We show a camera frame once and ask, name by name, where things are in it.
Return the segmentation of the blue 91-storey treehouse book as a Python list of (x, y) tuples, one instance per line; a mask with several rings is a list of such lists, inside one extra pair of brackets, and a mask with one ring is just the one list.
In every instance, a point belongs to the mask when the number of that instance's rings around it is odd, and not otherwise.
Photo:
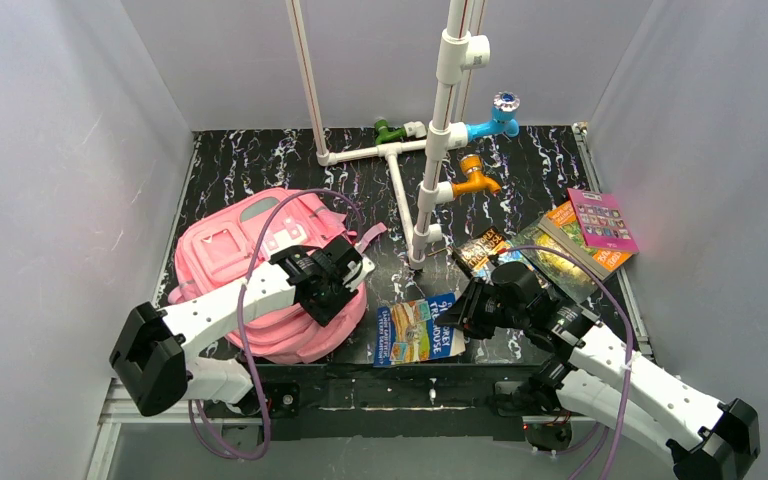
[(380, 307), (373, 366), (387, 368), (461, 355), (462, 332), (435, 323), (456, 300), (453, 292)]

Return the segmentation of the pink student backpack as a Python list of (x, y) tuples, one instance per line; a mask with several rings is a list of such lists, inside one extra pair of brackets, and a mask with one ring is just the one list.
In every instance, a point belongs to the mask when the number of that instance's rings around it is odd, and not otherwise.
[[(271, 188), (209, 215), (178, 239), (174, 268), (177, 286), (170, 304), (193, 300), (242, 277), (249, 264), (263, 263), (290, 245), (323, 247), (342, 235), (355, 237), (345, 216), (312, 194)], [(340, 346), (367, 310), (363, 286), (325, 326), (294, 305), (260, 317), (246, 326), (254, 356), (277, 364), (312, 363)]]

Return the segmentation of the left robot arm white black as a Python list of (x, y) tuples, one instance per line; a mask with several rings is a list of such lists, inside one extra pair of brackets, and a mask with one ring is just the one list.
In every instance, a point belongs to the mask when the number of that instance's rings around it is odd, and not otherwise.
[(357, 296), (374, 263), (347, 239), (323, 248), (293, 245), (250, 275), (194, 300), (157, 309), (144, 302), (127, 315), (109, 363), (137, 411), (161, 414), (182, 400), (238, 403), (253, 375), (234, 360), (201, 357), (214, 341), (270, 313), (300, 306), (332, 320)]

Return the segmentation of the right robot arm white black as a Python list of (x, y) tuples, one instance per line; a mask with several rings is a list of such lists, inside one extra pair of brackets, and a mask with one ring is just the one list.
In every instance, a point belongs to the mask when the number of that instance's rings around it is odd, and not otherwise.
[(550, 356), (509, 394), (511, 403), (590, 417), (665, 461), (678, 479), (742, 479), (760, 455), (751, 405), (685, 384), (523, 263), (471, 279), (435, 322), (472, 339), (498, 328), (522, 331)]

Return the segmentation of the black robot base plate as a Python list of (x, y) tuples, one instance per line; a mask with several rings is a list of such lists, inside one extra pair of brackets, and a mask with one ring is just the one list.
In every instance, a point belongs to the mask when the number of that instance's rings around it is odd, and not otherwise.
[(489, 437), (564, 449), (589, 422), (524, 402), (529, 365), (270, 365), (259, 373), (275, 441)]

